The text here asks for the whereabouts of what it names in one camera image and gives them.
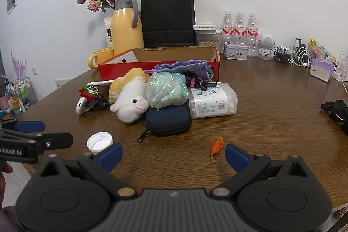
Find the orange dried flower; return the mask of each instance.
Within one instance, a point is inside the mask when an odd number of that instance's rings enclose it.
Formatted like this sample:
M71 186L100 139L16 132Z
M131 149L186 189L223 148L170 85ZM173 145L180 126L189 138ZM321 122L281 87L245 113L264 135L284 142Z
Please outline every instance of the orange dried flower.
M219 136L213 143L210 148L210 158L213 159L213 154L218 153L222 149L222 137Z

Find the person's hand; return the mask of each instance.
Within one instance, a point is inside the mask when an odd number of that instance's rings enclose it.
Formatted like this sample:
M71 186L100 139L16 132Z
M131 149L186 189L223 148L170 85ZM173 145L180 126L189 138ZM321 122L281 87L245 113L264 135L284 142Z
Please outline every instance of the person's hand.
M6 162L2 169L2 172L11 173L12 171L13 171L12 166ZM2 201L5 196L5 186L6 186L5 178L2 172L0 172L0 209L2 208Z

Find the plush toy ear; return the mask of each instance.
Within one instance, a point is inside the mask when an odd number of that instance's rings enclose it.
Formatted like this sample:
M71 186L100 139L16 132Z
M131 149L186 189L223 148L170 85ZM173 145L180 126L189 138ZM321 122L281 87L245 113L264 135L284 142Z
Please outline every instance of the plush toy ear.
M112 106L110 106L110 110L111 110L112 112L116 112L116 111L118 111L118 109L119 109L119 106L118 106L118 103L117 103L117 102L114 103Z

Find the plush toy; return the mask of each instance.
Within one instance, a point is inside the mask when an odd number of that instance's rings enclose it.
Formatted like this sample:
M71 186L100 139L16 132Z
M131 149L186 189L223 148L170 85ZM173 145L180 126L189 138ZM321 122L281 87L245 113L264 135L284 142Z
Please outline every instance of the plush toy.
M133 68L124 77L115 79L110 86L109 100L112 112L124 123L132 123L149 108L146 84L150 76L140 68Z

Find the blue gripper pad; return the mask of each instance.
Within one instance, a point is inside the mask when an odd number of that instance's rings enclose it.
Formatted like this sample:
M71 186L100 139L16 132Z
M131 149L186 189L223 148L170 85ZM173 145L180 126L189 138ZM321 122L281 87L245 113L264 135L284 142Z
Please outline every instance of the blue gripper pad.
M228 144L226 146L225 159L237 173L255 160L252 155L233 144Z
M18 132L37 133L43 132L46 125L42 121L18 121L13 128Z
M111 172L122 160L121 144L114 144L94 156L94 160L99 166Z

